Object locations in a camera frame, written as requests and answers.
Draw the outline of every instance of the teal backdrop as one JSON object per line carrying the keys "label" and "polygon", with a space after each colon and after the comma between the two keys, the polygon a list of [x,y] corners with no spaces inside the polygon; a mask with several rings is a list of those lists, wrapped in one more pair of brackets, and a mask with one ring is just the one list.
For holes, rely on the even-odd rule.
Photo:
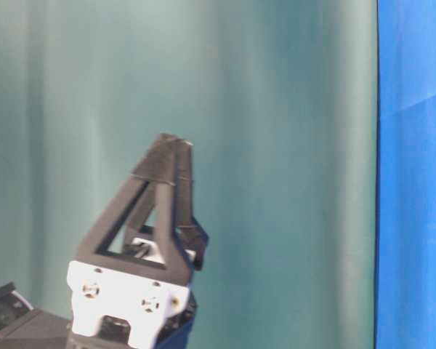
{"label": "teal backdrop", "polygon": [[376,2],[1,0],[0,284],[69,316],[160,132],[211,236],[189,348],[372,348]]}

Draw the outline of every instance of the black plastic part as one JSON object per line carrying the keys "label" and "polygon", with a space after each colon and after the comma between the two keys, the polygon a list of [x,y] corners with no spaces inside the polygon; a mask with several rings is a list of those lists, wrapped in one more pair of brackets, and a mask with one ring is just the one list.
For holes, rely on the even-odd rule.
{"label": "black plastic part", "polygon": [[[195,251],[194,266],[200,269],[208,241],[192,216],[191,181],[190,143],[172,135],[161,135],[84,237],[76,259],[187,286],[192,279],[193,266],[185,249]],[[124,226],[125,244],[137,234],[142,235],[142,227],[154,207],[156,223],[150,239],[158,245],[164,264],[109,251]]]}
{"label": "black plastic part", "polygon": [[13,291],[15,285],[10,283],[0,287],[0,332],[9,329],[13,324],[20,323],[31,309],[17,298]]}
{"label": "black plastic part", "polygon": [[[159,171],[171,173],[171,168],[164,161],[164,159],[171,160],[171,156],[165,156],[163,160],[161,158],[161,154],[166,149],[175,150],[177,153],[177,177],[175,180],[171,176],[160,176],[158,173]],[[193,265],[196,270],[201,270],[209,237],[193,216],[192,145],[175,136],[161,135],[153,143],[148,156],[135,167],[133,174],[145,180],[173,181],[176,185],[176,229],[179,240],[184,249],[195,252]],[[124,236],[126,249],[129,249],[136,237],[154,240],[154,227],[145,225],[154,207],[152,196],[153,189],[150,188],[126,223]]]}

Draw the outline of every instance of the metal screw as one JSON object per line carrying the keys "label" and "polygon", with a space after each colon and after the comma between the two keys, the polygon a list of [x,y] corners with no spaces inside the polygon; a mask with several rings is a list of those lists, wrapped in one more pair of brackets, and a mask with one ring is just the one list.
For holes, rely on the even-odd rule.
{"label": "metal screw", "polygon": [[82,286],[82,293],[84,293],[84,296],[87,298],[94,299],[100,292],[99,286],[94,284],[85,284]]}

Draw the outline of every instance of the blue fabric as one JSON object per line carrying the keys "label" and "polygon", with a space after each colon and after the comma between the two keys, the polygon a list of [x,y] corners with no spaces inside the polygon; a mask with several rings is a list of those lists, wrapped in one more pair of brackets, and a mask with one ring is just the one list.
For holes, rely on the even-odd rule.
{"label": "blue fabric", "polygon": [[436,0],[379,0],[376,348],[436,348]]}

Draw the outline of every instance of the black device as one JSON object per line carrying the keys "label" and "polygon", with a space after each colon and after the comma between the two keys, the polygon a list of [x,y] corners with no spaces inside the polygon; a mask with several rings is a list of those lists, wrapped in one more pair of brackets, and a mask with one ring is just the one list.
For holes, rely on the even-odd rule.
{"label": "black device", "polygon": [[209,240],[193,216],[191,148],[160,135],[84,237],[68,269],[71,321],[33,309],[12,284],[0,288],[0,349],[186,348],[191,280]]}

